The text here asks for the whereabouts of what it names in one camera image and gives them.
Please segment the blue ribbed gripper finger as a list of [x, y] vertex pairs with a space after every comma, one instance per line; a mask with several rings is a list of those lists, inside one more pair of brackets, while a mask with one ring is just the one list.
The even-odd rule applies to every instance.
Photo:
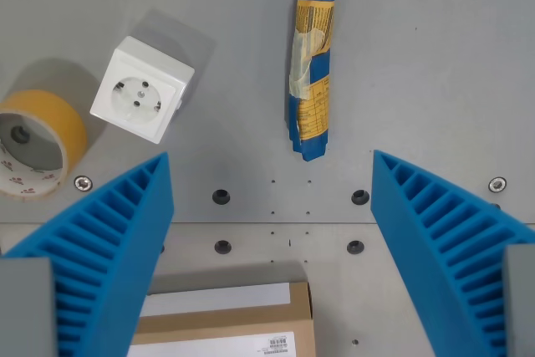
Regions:
[[52, 265], [61, 356], [125, 356], [174, 214], [167, 153], [109, 181], [5, 257]]
[[533, 230], [380, 150], [370, 208], [435, 355], [506, 355], [504, 253], [532, 244]]

